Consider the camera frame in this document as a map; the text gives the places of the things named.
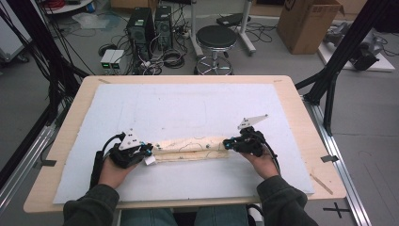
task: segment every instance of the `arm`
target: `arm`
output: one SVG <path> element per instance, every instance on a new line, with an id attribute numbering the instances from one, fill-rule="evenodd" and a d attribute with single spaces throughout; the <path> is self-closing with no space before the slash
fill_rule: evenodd
<path id="1" fill-rule="evenodd" d="M 107 157 L 104 161 L 99 184 L 79 200 L 65 203 L 64 225 L 111 225 L 115 208 L 120 199 L 120 195 L 115 189 L 135 167 L 136 165 L 128 169 L 119 168 Z"/>
<path id="2" fill-rule="evenodd" d="M 304 210 L 308 200 L 306 195 L 282 179 L 267 153 L 263 152 L 260 157 L 241 153 L 264 178 L 257 187 L 262 201 L 264 225 L 317 225 Z"/>

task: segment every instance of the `person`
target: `person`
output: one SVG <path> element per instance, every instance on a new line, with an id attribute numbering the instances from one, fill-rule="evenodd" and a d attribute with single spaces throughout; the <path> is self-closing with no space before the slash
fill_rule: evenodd
<path id="1" fill-rule="evenodd" d="M 307 202 L 307 196 L 300 190 L 290 186 L 279 175 L 272 157 L 267 152 L 257 157 L 250 153 L 241 153 L 264 178 L 257 191 L 262 201 L 263 222 L 264 225 L 317 225 L 317 223 L 308 216 L 304 207 Z M 112 225 L 114 211 L 119 201 L 119 194 L 115 190 L 124 181 L 126 175 L 132 171 L 136 165 L 122 169 L 116 166 L 112 160 L 107 157 L 104 161 L 103 169 L 100 175 L 99 183 L 88 193 L 77 201 L 68 201 L 64 205 L 64 225 Z M 222 213 L 218 219 L 220 222 L 234 222 L 234 225 L 247 225 L 247 216 L 235 213 L 244 213 L 246 210 L 243 205 L 217 206 L 201 208 L 196 216 L 196 225 L 216 225 L 217 213 Z M 153 218 L 158 215 L 158 225 L 177 225 L 173 221 L 173 216 L 169 209 L 152 210 L 129 210 L 128 216 L 121 217 L 121 225 L 157 225 Z"/>

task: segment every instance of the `wooden table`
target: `wooden table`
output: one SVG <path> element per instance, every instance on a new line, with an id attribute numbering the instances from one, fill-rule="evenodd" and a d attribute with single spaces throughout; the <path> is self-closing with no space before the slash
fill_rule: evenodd
<path id="1" fill-rule="evenodd" d="M 319 137 L 311 117 L 298 95 L 293 81 L 284 75 L 235 75 L 235 76 L 91 76 L 87 77 L 79 89 L 71 109 L 62 124 L 47 159 L 56 160 L 54 167 L 43 167 L 24 204 L 27 213 L 62 211 L 62 204 L 53 204 L 63 167 L 71 150 L 77 132 L 88 112 L 96 88 L 101 84 L 272 84 L 301 151 L 306 168 L 311 177 L 315 193 L 310 200 L 341 199 L 346 195 L 341 178 L 331 162 L 324 163 L 320 157 L 327 150 Z M 118 208 L 145 208 L 166 206 L 201 206 L 210 204 L 254 203 L 259 199 L 208 199 L 172 202 L 124 202 Z"/>

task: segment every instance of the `stool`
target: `stool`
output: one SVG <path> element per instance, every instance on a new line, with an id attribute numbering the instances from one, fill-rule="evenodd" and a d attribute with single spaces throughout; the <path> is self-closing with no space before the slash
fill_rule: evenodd
<path id="1" fill-rule="evenodd" d="M 197 62 L 194 74 L 233 74 L 231 63 L 226 58 L 217 56 L 217 53 L 223 52 L 225 57 L 228 57 L 226 51 L 230 50 L 236 42 L 237 35 L 226 26 L 209 25 L 201 28 L 197 32 L 197 43 L 200 47 L 212 51 L 212 56 L 201 58 Z"/>

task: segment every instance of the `concrete floor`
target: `concrete floor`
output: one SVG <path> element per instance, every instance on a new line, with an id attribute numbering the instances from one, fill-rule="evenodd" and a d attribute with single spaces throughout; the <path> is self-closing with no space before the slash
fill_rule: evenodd
<path id="1" fill-rule="evenodd" d="M 66 28 L 76 30 L 67 36 L 77 53 L 96 73 L 103 74 L 98 48 L 116 35 L 123 35 L 126 23 L 119 17 L 107 16 L 111 26 L 107 29 L 79 30 L 71 19 L 61 18 Z M 215 24 L 217 16 L 198 19 L 199 27 Z M 275 25 L 278 19 L 253 18 L 252 22 Z M 257 52 L 248 56 L 241 41 L 229 51 L 229 61 L 235 74 L 286 74 L 295 83 L 318 73 L 324 64 L 315 55 L 289 54 L 276 30 L 266 32 L 272 42 L 254 42 Z M 385 46 L 399 52 L 399 37 L 393 34 L 377 34 L 384 37 Z M 186 42 L 188 53 L 185 65 L 179 70 L 164 69 L 162 74 L 193 74 L 195 54 L 191 43 Z M 87 71 L 85 65 L 72 54 L 74 64 Z M 399 68 L 399 57 L 387 56 L 388 61 Z M 0 69 L 0 141 L 2 144 L 0 168 L 18 147 L 33 123 L 48 104 L 48 83 L 34 62 L 12 62 Z M 392 73 L 355 72 L 342 70 L 337 81 L 332 133 L 342 153 L 359 196 L 373 225 L 399 225 L 399 71 Z M 305 94 L 309 88 L 299 91 Z M 32 169 L 16 195 L 0 217 L 0 225 L 60 225 L 62 214 L 31 215 L 23 210 L 24 200 L 39 171 Z M 345 200 L 309 202 L 308 213 L 320 225 L 354 225 L 351 213 L 323 211 L 334 207 L 348 208 Z"/>

